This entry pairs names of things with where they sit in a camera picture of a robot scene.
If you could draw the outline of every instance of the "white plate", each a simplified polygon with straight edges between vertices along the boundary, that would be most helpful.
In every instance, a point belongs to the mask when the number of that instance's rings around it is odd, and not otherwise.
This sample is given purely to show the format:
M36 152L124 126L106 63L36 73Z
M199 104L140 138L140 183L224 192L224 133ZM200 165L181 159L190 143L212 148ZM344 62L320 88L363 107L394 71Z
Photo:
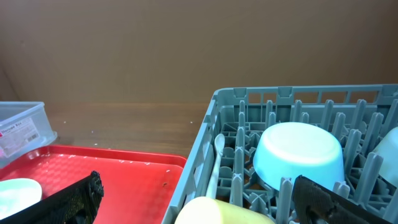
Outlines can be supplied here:
M0 220L37 203L42 187L32 179L18 178L0 182Z

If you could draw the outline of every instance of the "spoon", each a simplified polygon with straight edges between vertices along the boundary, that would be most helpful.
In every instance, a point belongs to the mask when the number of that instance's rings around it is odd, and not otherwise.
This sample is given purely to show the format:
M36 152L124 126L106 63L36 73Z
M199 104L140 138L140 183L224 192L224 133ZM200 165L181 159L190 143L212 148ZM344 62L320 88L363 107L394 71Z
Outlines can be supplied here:
M214 140L216 150L216 161L214 163L213 171L211 172L209 184L207 185L206 197L216 198L218 174L220 173L221 157L223 156L223 149L225 145L225 137L223 134L216 136Z

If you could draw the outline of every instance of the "dish rack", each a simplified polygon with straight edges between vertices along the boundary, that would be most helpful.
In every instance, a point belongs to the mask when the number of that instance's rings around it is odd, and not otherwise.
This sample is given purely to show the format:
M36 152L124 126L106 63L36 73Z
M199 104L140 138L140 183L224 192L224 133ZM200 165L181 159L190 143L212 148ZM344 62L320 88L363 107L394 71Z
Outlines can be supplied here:
M372 152L398 125L398 85L340 85L215 91L162 223L173 223L185 204L205 195L219 133L225 135L226 145L217 199L265 214L276 223L295 223L291 179L282 178L276 191L252 167L262 132L288 121L318 126L340 141L348 166L345 182L337 182L334 192L398 222L398 191L378 175L382 157Z

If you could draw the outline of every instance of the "red tray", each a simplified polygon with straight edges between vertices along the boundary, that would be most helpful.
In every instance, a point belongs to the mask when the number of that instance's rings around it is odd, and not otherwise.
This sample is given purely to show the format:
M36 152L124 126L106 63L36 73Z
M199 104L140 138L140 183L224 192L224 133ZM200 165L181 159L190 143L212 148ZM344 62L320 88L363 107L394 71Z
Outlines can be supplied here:
M46 146L0 170L0 180L36 180L46 198L98 171L104 197L95 224L161 223L187 160L181 156Z

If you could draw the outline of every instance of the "clear plastic bin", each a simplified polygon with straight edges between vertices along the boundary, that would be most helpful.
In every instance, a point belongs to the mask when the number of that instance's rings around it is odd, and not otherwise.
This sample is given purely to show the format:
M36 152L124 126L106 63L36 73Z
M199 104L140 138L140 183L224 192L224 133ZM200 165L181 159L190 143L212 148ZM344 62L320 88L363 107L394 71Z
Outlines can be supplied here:
M0 102L0 168L56 138L43 102Z
M226 145L217 198L265 214L276 223L294 222L289 177L283 178L277 191L264 183L252 167L262 132L288 121L310 123L331 132L341 143L346 164L345 182L337 182L334 191L367 211L398 223L398 191L375 171L380 169L382 157L372 152L398 125L398 85L215 91L163 223L173 223L185 204L205 195L215 159L213 142L219 133L226 136Z

